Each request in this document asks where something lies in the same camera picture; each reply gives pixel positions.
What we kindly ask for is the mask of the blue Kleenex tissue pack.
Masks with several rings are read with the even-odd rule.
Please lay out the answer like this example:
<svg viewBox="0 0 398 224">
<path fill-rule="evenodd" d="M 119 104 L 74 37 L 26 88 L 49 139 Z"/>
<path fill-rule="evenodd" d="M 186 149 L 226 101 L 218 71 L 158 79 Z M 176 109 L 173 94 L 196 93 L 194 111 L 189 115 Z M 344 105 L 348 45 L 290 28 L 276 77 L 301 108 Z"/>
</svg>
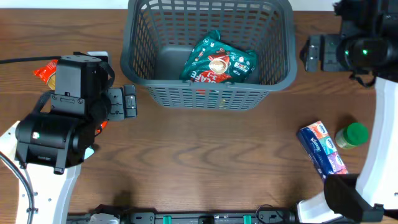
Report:
<svg viewBox="0 0 398 224">
<path fill-rule="evenodd" d="M 348 174 L 332 138 L 321 121 L 299 129 L 297 137 L 322 181 L 332 174 Z"/>
</svg>

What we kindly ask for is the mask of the green Nescafe coffee bag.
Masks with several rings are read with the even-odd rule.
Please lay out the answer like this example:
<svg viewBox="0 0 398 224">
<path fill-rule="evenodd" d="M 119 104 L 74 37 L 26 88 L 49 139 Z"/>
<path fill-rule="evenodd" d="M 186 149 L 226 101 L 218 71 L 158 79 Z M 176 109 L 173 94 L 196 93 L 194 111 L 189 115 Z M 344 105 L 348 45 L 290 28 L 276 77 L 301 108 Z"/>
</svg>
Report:
<svg viewBox="0 0 398 224">
<path fill-rule="evenodd" d="M 257 67 L 257 53 L 242 51 L 221 41 L 221 32 L 212 30 L 189 55 L 181 80 L 198 83 L 242 83 Z"/>
</svg>

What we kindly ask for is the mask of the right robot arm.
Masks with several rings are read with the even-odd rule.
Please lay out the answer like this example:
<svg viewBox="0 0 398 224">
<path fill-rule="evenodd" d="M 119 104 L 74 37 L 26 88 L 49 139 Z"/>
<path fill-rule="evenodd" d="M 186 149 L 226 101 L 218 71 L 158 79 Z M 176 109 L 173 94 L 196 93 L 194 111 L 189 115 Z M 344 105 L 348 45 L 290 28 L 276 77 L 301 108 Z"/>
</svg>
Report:
<svg viewBox="0 0 398 224">
<path fill-rule="evenodd" d="M 360 94 L 338 95 L 354 108 L 327 131 L 316 123 L 297 137 L 323 181 L 295 206 L 298 223 L 376 223 L 397 218 L 397 2 L 339 1 L 336 34 L 310 35 L 300 51 L 307 72 L 345 72 Z"/>
</svg>

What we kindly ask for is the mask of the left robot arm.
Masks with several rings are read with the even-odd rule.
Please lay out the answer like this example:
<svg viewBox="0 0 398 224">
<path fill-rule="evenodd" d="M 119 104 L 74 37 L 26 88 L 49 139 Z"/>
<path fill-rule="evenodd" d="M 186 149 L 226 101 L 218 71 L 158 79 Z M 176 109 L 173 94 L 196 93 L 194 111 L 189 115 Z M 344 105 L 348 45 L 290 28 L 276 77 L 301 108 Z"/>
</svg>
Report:
<svg viewBox="0 0 398 224">
<path fill-rule="evenodd" d="M 53 88 L 1 136 L 1 160 L 19 179 L 17 223 L 65 223 L 82 163 L 109 121 L 137 115 L 134 85 L 114 87 L 107 52 L 55 57 Z"/>
</svg>

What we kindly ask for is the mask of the teal small tissue packet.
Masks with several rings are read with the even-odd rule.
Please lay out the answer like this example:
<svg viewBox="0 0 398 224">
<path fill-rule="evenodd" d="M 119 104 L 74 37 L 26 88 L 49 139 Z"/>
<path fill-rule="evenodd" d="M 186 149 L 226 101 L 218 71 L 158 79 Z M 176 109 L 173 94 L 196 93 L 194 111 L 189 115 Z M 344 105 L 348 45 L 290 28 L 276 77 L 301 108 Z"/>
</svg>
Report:
<svg viewBox="0 0 398 224">
<path fill-rule="evenodd" d="M 90 146 L 85 149 L 84 160 L 91 157 L 95 153 L 95 150 Z"/>
</svg>

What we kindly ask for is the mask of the grey plastic basket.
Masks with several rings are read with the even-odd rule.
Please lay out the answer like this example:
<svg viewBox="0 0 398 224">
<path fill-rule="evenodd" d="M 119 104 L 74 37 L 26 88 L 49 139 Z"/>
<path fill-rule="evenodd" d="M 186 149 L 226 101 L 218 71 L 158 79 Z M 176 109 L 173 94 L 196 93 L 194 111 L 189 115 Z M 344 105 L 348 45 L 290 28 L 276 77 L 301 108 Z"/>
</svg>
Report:
<svg viewBox="0 0 398 224">
<path fill-rule="evenodd" d="M 250 110 L 297 74 L 288 0 L 130 0 L 123 74 L 170 108 Z"/>
</svg>

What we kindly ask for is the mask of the red spaghetti packet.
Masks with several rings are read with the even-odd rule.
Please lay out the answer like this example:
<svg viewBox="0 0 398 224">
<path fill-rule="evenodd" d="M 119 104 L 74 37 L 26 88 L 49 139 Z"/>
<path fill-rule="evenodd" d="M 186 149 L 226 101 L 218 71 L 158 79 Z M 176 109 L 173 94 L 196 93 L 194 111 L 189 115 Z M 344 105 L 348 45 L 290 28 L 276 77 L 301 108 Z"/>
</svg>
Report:
<svg viewBox="0 0 398 224">
<path fill-rule="evenodd" d="M 51 90 L 55 89 L 57 64 L 58 60 L 51 60 L 46 66 L 33 71 Z"/>
</svg>

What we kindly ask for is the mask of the green lid spice jar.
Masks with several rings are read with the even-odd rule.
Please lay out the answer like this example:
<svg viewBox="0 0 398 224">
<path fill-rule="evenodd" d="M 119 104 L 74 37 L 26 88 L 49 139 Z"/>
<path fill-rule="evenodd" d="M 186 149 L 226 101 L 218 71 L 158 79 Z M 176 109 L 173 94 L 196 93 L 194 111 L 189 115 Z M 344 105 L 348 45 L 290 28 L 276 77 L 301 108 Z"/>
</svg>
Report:
<svg viewBox="0 0 398 224">
<path fill-rule="evenodd" d="M 335 141 L 342 149 L 353 149 L 366 143 L 369 131 L 361 123 L 351 123 L 336 133 Z"/>
</svg>

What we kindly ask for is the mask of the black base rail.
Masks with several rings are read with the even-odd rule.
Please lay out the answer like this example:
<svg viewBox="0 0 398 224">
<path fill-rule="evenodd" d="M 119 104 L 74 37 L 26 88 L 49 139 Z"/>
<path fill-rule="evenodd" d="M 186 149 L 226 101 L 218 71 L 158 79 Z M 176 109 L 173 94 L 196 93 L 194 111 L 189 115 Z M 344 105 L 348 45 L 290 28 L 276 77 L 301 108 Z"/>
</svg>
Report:
<svg viewBox="0 0 398 224">
<path fill-rule="evenodd" d="M 127 208 L 101 204 L 85 214 L 68 214 L 66 222 L 82 224 L 281 224 L 299 221 L 294 211 L 271 205 L 261 205 L 256 210 L 158 212 L 153 208 Z"/>
</svg>

